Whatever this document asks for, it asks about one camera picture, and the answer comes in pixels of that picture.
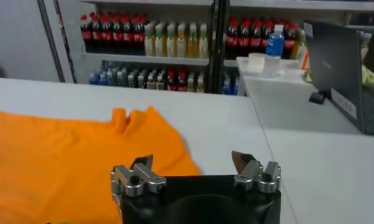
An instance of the plastic bottle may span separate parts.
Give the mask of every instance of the plastic bottle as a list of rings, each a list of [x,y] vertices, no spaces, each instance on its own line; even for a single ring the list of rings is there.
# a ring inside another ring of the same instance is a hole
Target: plastic bottle
[[[167,56],[176,57],[175,24],[170,23],[167,27]]]
[[[93,37],[92,37],[92,23],[87,20],[87,15],[82,15],[80,17],[80,30],[82,31],[82,38],[85,44],[85,49],[87,52],[93,51]]]
[[[171,69],[168,69],[168,81],[167,81],[167,89],[170,91],[176,91],[177,86],[175,82],[175,74],[174,71]]]
[[[155,46],[156,46],[156,56],[157,57],[164,57],[163,52],[163,24],[159,23],[156,25],[156,39],[155,39]]]
[[[152,26],[152,23],[145,25],[145,52],[147,56],[155,56],[153,54],[155,51],[152,45],[154,38]]]
[[[273,33],[270,35],[267,42],[266,60],[264,62],[265,75],[276,75],[280,58],[283,53],[284,36],[282,34],[283,25],[275,25]]]
[[[118,16],[113,17],[113,41],[114,41],[114,48],[113,52],[120,54],[122,53],[122,50],[124,48],[124,37],[122,34],[122,26],[121,23],[119,22]]]
[[[97,77],[95,76],[95,74],[93,74],[93,73],[90,74],[90,77],[88,79],[88,83],[90,85],[97,85]]]
[[[254,20],[250,28],[250,52],[259,52],[261,42],[261,22]]]
[[[99,52],[102,41],[101,24],[96,15],[92,17],[93,52]]]
[[[283,48],[283,59],[290,59],[291,58],[291,52],[295,46],[295,39],[296,39],[296,33],[297,26],[295,23],[290,23],[288,25],[288,28],[283,33],[284,36],[284,48]]]
[[[185,92],[187,91],[186,71],[184,69],[181,69],[179,70],[178,74],[179,74],[179,78],[178,78],[177,91]]]
[[[238,46],[238,22],[230,18],[226,35],[225,58],[229,60],[236,59]]]
[[[200,25],[199,58],[208,58],[207,25]]]
[[[191,23],[189,25],[189,38],[188,38],[188,57],[197,58],[198,57],[198,38],[197,38],[197,24]]]
[[[240,37],[238,38],[238,56],[248,57],[250,53],[250,21],[243,20],[240,28]]]
[[[195,74],[191,72],[188,76],[187,80],[187,92],[195,92],[195,87],[194,87],[194,78]]]
[[[177,57],[186,57],[186,38],[185,38],[186,24],[181,23],[177,27]]]
[[[131,54],[133,49],[133,33],[132,24],[129,21],[128,15],[122,16],[122,34],[124,38],[124,50],[125,54]]]
[[[266,53],[266,48],[267,48],[267,42],[268,38],[270,37],[272,33],[272,22],[269,20],[266,20],[262,27],[261,31],[261,43],[260,43],[260,52],[261,53]]]
[[[113,49],[113,29],[107,16],[102,17],[102,51],[111,52]]]

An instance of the bottle label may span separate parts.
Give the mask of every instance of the bottle label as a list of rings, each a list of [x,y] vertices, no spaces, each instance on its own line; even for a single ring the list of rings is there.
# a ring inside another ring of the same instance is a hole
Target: bottle label
[[[83,40],[90,40],[92,39],[92,32],[91,31],[82,31]]]
[[[207,58],[207,42],[206,41],[199,42],[199,57]]]
[[[237,46],[237,44],[238,44],[238,38],[237,37],[226,36],[226,43],[229,46]]]
[[[168,57],[174,57],[175,56],[174,40],[172,40],[172,39],[167,40],[167,55],[168,55]]]
[[[124,40],[124,37],[121,32],[114,32],[113,39],[117,42],[122,42]]]
[[[286,40],[284,41],[284,47],[285,48],[293,48],[294,47],[294,40]]]
[[[102,40],[111,41],[112,36],[111,32],[102,32]]]
[[[238,38],[238,44],[242,47],[246,47],[249,44],[249,38],[248,37],[240,37]]]
[[[147,56],[152,56],[153,47],[151,39],[145,39],[145,51]]]
[[[94,31],[93,33],[94,40],[100,40],[102,38],[101,33],[98,31]]]
[[[133,40],[132,33],[123,33],[123,36],[124,36],[124,42],[131,42]]]
[[[185,41],[177,41],[177,56],[183,58],[185,56]]]
[[[143,33],[134,33],[134,42],[144,42],[144,34]]]
[[[251,38],[250,39],[250,45],[252,47],[258,47],[260,45],[260,41],[261,39],[260,38]]]
[[[156,39],[155,40],[156,45],[156,56],[163,56],[163,40],[162,39]]]

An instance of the shelf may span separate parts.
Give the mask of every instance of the shelf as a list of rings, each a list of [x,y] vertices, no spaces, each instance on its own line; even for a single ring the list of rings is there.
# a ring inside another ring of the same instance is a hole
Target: shelf
[[[224,60],[224,66],[228,68],[237,68],[236,60]]]
[[[79,0],[89,3],[135,3],[135,4],[166,4],[166,5],[211,5],[212,0]]]
[[[305,0],[230,0],[231,6],[278,9],[374,11],[374,2]]]
[[[209,64],[209,59],[195,59],[195,58],[167,58],[167,57],[151,57],[151,56],[137,56],[137,55],[119,55],[119,54],[100,54],[100,53],[82,53],[83,56],[98,58],[105,61],[126,61],[138,63],[156,63],[167,65],[196,65],[206,66]]]

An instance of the white countertop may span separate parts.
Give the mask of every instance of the white countertop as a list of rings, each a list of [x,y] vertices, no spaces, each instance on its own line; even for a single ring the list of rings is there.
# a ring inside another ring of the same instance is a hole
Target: white countertop
[[[310,84],[243,81],[273,157],[284,167],[297,223],[374,223],[374,137],[329,100],[309,103],[317,91]]]

